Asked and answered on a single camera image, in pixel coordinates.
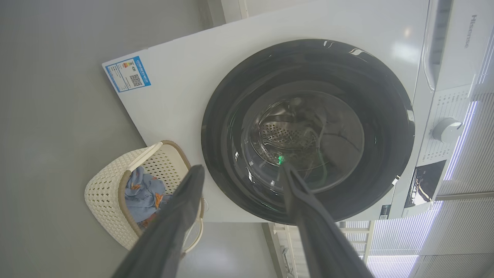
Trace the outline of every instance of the hisense logo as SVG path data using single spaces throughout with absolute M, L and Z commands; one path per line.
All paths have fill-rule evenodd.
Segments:
M 475 24 L 475 19 L 477 15 L 472 15 L 472 20 L 470 21 L 470 28 L 468 29 L 468 34 L 466 35 L 465 48 L 468 48 L 468 44 L 470 43 L 470 36 L 472 35 L 473 25 Z

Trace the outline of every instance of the clothes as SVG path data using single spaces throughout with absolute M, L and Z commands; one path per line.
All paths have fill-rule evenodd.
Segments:
M 165 185 L 162 181 L 145 174 L 143 167 L 137 167 L 125 187 L 125 203 L 134 221 L 141 222 L 155 213 L 164 193 Z
M 146 228 L 149 226 L 149 224 L 156 217 L 156 213 L 158 211 L 160 211 L 161 209 L 163 209 L 164 206 L 166 206 L 166 204 L 168 204 L 171 201 L 171 199 L 172 199 L 172 195 L 171 194 L 167 194 L 167 195 L 163 196 L 163 199 L 161 200 L 160 207 L 158 208 L 158 210 L 155 213 L 153 213 L 150 217 L 148 217 L 146 220 L 137 223 L 137 225 L 139 226 L 139 228 L 141 228 L 142 231 L 145 231 Z

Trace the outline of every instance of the door glass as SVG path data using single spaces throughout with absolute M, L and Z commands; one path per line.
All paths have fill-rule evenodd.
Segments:
M 312 190 L 321 191 L 344 180 L 359 163 L 364 151 L 359 118 L 331 94 L 337 93 L 332 85 L 321 83 L 275 88 L 254 104 L 263 106 L 255 117 L 244 121 L 243 157 L 250 175 L 263 184 L 278 187 L 278 168 L 289 162 Z

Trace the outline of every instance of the front-load washing machine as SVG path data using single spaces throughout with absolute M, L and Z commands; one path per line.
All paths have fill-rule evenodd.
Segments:
M 148 145 L 207 165 L 205 221 L 290 224 L 283 163 L 337 221 L 405 217 L 435 200 L 466 128 L 491 5 L 315 1 L 103 67 Z

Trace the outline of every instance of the blue label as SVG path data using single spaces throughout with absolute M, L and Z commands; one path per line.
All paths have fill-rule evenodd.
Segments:
M 105 69 L 119 93 L 151 85 L 139 56 L 108 65 Z

